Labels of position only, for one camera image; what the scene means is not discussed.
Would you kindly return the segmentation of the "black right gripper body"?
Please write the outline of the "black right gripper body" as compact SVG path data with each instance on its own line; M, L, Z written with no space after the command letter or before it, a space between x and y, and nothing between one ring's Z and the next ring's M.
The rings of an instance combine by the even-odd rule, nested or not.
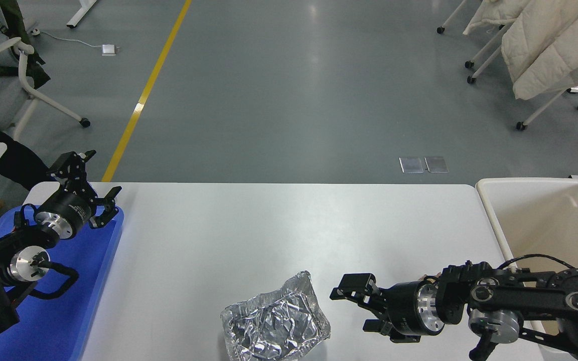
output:
M385 290L386 312L393 326L393 337L418 337L427 334L420 319L417 302L425 281L397 283Z

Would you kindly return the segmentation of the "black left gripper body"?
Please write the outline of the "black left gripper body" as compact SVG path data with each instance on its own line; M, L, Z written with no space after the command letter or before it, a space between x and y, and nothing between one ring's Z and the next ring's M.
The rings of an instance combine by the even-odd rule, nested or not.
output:
M57 191L38 208L38 224L48 226L58 236L76 236L92 215L86 199Z

